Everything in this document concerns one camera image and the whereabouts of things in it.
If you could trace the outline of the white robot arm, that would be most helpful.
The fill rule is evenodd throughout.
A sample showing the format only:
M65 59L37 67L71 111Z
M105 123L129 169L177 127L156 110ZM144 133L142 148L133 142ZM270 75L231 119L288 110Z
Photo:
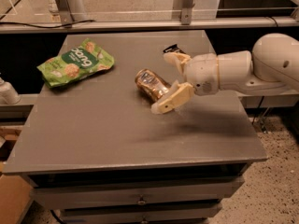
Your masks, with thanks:
M164 55L183 76L151 106L154 114L167 113L186 104L194 95L238 91L248 95L276 95L299 91L299 41L284 34L260 37L251 51L190 57L178 52Z

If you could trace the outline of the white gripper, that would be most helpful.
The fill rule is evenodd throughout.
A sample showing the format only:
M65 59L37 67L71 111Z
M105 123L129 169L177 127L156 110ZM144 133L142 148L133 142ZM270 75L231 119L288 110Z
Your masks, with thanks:
M191 58L188 54L167 52L164 54L164 60L174 65L187 82L179 83L176 80L169 92L151 106L150 110L153 114L164 114L186 104L194 93L203 96L219 91L219 67L216 54L208 53Z

